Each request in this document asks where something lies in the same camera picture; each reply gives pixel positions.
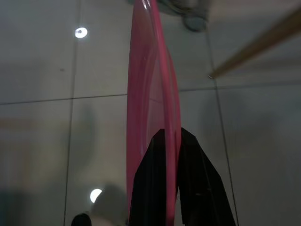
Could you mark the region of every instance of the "pink plastic object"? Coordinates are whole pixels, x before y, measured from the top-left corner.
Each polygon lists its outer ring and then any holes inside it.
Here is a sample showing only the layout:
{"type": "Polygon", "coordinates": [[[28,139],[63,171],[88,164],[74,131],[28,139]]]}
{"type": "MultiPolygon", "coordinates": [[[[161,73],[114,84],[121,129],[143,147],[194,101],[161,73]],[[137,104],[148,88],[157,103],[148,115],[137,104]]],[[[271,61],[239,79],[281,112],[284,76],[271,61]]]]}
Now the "pink plastic object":
{"type": "Polygon", "coordinates": [[[151,138],[165,129],[166,225],[174,224],[176,172],[181,145],[178,89],[165,46],[156,0],[136,0],[127,87],[127,196],[151,138]]]}

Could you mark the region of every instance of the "pink plastic plate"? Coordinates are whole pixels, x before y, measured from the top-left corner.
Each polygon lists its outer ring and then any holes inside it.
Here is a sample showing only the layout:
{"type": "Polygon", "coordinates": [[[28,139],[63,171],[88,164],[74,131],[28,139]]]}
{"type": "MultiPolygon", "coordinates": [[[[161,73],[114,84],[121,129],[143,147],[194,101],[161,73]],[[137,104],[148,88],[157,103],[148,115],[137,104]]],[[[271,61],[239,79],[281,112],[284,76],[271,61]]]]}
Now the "pink plastic plate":
{"type": "Polygon", "coordinates": [[[156,0],[136,0],[134,4],[127,94],[128,210],[139,164],[151,138],[165,129],[166,225],[172,226],[181,122],[174,67],[156,0]]]}

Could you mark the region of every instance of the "wooden stick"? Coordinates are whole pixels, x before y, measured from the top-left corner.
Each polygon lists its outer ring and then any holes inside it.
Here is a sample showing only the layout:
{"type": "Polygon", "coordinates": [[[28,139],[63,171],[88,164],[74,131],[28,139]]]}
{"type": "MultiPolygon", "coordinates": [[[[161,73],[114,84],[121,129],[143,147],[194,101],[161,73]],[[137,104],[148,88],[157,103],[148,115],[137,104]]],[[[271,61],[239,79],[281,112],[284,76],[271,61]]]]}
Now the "wooden stick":
{"type": "Polygon", "coordinates": [[[301,31],[301,7],[281,20],[271,29],[260,35],[249,45],[244,47],[229,60],[214,70],[209,77],[212,79],[238,67],[245,61],[262,53],[265,50],[283,42],[301,31]]]}

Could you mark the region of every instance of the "wooden pole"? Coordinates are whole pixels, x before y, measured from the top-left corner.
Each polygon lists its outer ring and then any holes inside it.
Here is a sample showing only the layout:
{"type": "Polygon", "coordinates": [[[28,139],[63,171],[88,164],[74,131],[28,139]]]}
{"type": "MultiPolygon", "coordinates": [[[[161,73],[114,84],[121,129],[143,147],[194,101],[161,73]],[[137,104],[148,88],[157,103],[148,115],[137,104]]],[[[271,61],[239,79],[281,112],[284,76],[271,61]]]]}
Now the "wooden pole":
{"type": "Polygon", "coordinates": [[[249,45],[244,47],[216,70],[209,77],[212,79],[238,67],[250,58],[262,53],[265,50],[283,42],[301,31],[301,7],[281,20],[271,29],[257,37],[249,45]]]}

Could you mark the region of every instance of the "dark object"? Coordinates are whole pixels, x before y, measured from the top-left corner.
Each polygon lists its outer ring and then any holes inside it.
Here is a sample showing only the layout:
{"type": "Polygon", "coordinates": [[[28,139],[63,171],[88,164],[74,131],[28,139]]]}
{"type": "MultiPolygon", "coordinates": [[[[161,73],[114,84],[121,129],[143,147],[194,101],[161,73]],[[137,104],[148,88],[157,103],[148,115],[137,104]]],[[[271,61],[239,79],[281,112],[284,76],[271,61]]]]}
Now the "dark object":
{"type": "Polygon", "coordinates": [[[175,13],[182,16],[184,26],[192,32],[202,32],[207,27],[209,0],[196,0],[190,6],[188,0],[161,0],[175,13]]]}
{"type": "MultiPolygon", "coordinates": [[[[186,226],[235,226],[222,180],[194,135],[182,129],[178,162],[182,221],[186,226]]],[[[129,226],[166,225],[164,130],[152,138],[135,174],[129,226]]]]}
{"type": "Polygon", "coordinates": [[[165,226],[166,156],[164,130],[160,129],[135,174],[129,226],[165,226]]]}
{"type": "Polygon", "coordinates": [[[85,214],[79,214],[73,219],[71,226],[92,226],[90,217],[85,214]]]}
{"type": "Polygon", "coordinates": [[[222,183],[194,135],[182,128],[178,163],[182,221],[186,226],[235,226],[222,183]]]}

